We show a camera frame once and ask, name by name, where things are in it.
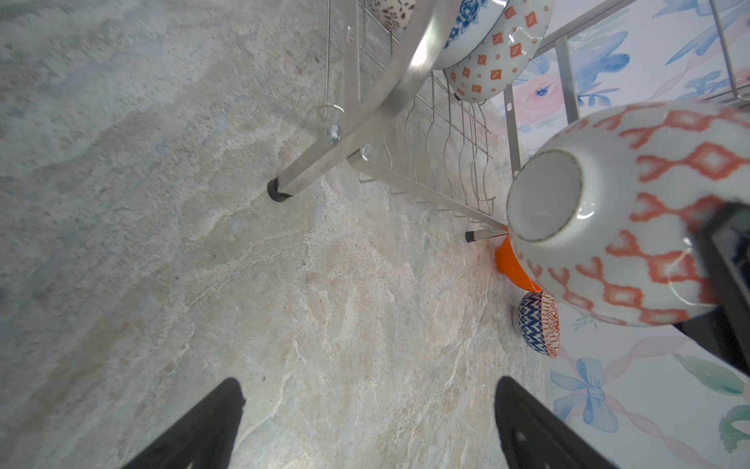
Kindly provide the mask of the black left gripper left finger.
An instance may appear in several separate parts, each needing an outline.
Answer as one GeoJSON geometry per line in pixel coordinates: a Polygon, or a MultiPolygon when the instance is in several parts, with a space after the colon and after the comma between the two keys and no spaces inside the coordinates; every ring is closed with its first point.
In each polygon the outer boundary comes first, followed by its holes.
{"type": "Polygon", "coordinates": [[[225,379],[124,468],[229,467],[244,405],[240,383],[225,379]]]}

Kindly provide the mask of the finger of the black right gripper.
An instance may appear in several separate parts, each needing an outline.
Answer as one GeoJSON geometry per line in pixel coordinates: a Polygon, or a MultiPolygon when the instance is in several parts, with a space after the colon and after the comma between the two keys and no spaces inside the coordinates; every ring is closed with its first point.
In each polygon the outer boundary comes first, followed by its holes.
{"type": "Polygon", "coordinates": [[[748,374],[749,206],[728,203],[696,232],[695,242],[718,305],[676,328],[715,357],[748,374]]]}

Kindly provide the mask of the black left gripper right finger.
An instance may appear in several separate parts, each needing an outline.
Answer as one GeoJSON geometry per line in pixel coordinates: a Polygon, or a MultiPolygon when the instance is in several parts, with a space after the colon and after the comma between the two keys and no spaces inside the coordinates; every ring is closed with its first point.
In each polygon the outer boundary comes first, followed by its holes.
{"type": "Polygon", "coordinates": [[[511,468],[614,466],[512,377],[504,376],[497,383],[494,415],[502,451],[511,468]]]}

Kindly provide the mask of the blue geometric pattern bowl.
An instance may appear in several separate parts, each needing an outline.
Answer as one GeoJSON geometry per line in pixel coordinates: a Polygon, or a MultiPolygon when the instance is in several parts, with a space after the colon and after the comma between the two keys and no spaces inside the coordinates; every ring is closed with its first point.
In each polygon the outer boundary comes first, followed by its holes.
{"type": "Polygon", "coordinates": [[[547,292],[529,292],[513,309],[515,331],[536,353],[557,359],[561,347],[561,329],[556,300],[547,292]]]}

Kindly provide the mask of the red geometric pattern bowl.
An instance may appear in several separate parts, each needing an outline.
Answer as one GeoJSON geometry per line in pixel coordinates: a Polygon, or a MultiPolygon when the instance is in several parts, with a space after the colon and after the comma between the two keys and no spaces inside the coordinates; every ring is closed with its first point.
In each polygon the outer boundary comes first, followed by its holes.
{"type": "Polygon", "coordinates": [[[720,302],[695,237],[749,199],[749,115],[636,103],[562,129],[509,191],[509,240],[556,300],[617,326],[679,324],[720,302]]]}

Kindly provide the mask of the orange plastic bowl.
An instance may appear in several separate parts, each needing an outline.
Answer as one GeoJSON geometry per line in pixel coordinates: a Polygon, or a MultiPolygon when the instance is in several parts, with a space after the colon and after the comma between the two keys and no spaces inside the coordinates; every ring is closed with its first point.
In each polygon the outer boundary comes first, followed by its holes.
{"type": "Polygon", "coordinates": [[[500,246],[496,248],[494,259],[497,271],[506,279],[509,279],[513,285],[527,292],[540,293],[542,291],[541,287],[521,267],[509,236],[506,236],[500,246]]]}

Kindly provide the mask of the green pattern bowl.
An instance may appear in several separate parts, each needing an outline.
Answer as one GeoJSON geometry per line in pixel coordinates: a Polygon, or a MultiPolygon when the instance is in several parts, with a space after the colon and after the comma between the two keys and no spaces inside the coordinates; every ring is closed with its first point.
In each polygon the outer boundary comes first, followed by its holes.
{"type": "Polygon", "coordinates": [[[541,46],[553,11],[553,0],[509,1],[480,45],[445,73],[454,96],[482,103],[512,85],[541,46]]]}

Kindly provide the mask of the steel wire dish rack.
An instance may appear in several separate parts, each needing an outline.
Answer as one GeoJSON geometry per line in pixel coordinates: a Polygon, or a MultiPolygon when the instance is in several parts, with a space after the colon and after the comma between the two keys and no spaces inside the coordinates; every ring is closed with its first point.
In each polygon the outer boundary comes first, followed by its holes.
{"type": "Polygon", "coordinates": [[[316,142],[268,185],[283,202],[341,162],[361,183],[387,184],[470,223],[468,242],[503,236],[504,199],[488,169],[524,154],[582,115],[613,105],[698,99],[749,108],[745,1],[553,1],[541,46],[512,85],[466,103],[434,64],[462,1],[416,1],[388,30],[365,1],[344,15],[341,102],[326,90],[316,142]]]}

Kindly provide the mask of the blue floral bowl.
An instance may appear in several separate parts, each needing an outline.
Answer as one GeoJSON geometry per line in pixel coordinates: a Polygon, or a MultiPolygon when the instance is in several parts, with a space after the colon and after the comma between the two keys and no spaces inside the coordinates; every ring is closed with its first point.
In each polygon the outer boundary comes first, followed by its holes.
{"type": "Polygon", "coordinates": [[[473,52],[508,6],[507,0],[463,0],[435,70],[455,66],[473,52]]]}

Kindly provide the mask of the maroon white pattern bowl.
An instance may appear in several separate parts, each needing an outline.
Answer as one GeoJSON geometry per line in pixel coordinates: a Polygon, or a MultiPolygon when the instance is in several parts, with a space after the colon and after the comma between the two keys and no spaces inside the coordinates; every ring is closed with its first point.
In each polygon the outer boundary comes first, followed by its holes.
{"type": "Polygon", "coordinates": [[[366,0],[365,5],[388,30],[406,29],[415,10],[415,0],[366,0]]]}

